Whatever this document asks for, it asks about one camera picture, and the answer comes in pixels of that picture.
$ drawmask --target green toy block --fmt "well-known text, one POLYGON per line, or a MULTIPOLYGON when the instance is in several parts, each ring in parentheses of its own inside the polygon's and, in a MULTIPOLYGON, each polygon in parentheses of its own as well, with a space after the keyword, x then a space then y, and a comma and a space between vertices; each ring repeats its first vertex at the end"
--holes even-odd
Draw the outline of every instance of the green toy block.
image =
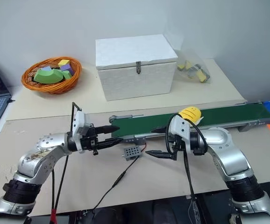
POLYGON ((64 78, 63 72, 58 69, 45 71, 39 69, 34 76, 34 81, 42 84, 54 84, 60 82, 64 78))
POLYGON ((70 79, 71 78, 71 73, 69 71, 62 71, 62 74, 64 75, 65 79, 70 79))

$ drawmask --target woven basket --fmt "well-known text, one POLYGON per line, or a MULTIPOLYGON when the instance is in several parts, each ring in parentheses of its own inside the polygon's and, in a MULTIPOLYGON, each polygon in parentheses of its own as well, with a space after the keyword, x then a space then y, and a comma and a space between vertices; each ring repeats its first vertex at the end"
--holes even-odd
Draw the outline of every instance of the woven basket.
POLYGON ((53 57, 34 64, 29 69, 27 69, 22 75, 21 82, 26 88, 30 90, 48 92, 52 94, 61 94, 74 88, 80 76, 81 69, 81 63, 72 57, 53 57), (33 81, 33 77, 36 74, 37 70, 47 66, 50 66, 52 68, 58 67, 58 63, 62 59, 70 60, 71 68, 75 71, 75 74, 72 76, 72 78, 63 80, 62 82, 55 84, 42 84, 33 81))

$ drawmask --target table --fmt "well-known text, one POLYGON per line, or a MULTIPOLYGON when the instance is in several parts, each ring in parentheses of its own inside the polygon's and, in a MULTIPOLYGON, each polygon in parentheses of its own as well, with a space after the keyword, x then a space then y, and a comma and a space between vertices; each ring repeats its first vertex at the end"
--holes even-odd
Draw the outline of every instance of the table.
POLYGON ((71 114, 75 101, 86 113, 131 111, 171 106, 212 104, 234 105, 245 99, 225 76, 213 59, 205 64, 211 75, 209 83, 194 82, 175 75, 168 94, 106 101, 98 73, 92 65, 85 65, 78 84, 71 91, 51 95, 23 89, 8 120, 65 116, 71 114))
MULTIPOLYGON (((159 114, 163 108, 137 110, 146 115, 159 114)), ((165 108, 172 112, 173 107, 165 108)), ((108 123, 113 113, 90 114, 89 119, 100 126, 108 123)), ((19 158, 34 147, 36 141, 48 133, 69 130, 70 117, 37 118, 7 121, 0 134, 0 196, 2 186, 12 179, 19 158)), ((261 126, 240 133, 232 128, 233 141, 248 158, 259 182, 270 181, 270 131, 261 126)), ((64 178, 58 212, 93 208, 102 195, 111 187, 118 175, 130 164, 121 157, 126 145, 119 144, 100 150, 98 156, 91 152, 73 153, 64 178)), ((163 138, 148 139, 147 150, 165 150, 163 138)), ((226 189, 209 154, 189 156, 192 184, 196 193, 226 189)), ((56 185, 59 185, 64 159, 56 167, 56 185)), ((110 206, 123 203, 147 201, 165 197, 190 194, 182 156, 178 161, 157 159, 144 154, 124 176, 123 180, 105 197, 100 204, 110 206)), ((42 186, 37 205, 31 215, 50 212, 51 179, 42 186)))
MULTIPOLYGON (((16 100, 18 98, 18 96, 20 95, 20 92, 22 91, 23 86, 12 86, 12 87, 8 87, 8 90, 10 91, 10 93, 12 94, 12 99, 16 100)), ((13 109, 14 105, 16 104, 16 101, 9 103, 5 109, 5 111, 3 112, 3 115, 0 118, 0 132, 2 130, 2 127, 8 117, 8 115, 10 114, 11 110, 13 109)))

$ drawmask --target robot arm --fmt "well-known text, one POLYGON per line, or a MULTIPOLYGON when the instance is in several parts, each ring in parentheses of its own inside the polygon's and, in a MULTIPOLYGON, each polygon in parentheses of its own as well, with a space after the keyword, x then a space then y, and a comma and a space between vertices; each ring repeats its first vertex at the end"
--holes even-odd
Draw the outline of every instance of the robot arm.
POLYGON ((203 155, 208 152, 212 157, 222 179, 230 189, 233 203, 240 213, 242 223, 253 221, 270 221, 270 198, 257 183, 254 172, 245 155, 233 143, 228 130, 214 127, 201 131, 205 143, 197 132, 191 132, 189 123, 180 116, 175 116, 168 126, 168 134, 173 142, 174 156, 161 151, 147 151, 157 158, 176 160, 177 151, 186 150, 187 153, 203 155))
POLYGON ((45 183, 55 164, 72 152, 85 150, 98 154, 99 149, 114 146, 121 138, 98 141, 98 134, 111 133, 116 126, 94 127, 86 123, 86 116, 77 111, 73 121, 72 132, 45 135, 39 139, 35 148, 20 158, 18 170, 13 179, 3 187, 5 195, 0 198, 0 223, 25 224, 31 213, 41 186, 45 183))

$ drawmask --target white storage box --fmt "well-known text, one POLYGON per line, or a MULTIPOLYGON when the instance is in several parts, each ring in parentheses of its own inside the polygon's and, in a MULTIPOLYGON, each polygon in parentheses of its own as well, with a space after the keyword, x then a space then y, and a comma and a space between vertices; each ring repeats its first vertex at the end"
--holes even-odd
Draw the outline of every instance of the white storage box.
POLYGON ((177 55, 163 35, 96 40, 106 100, 169 93, 177 55))

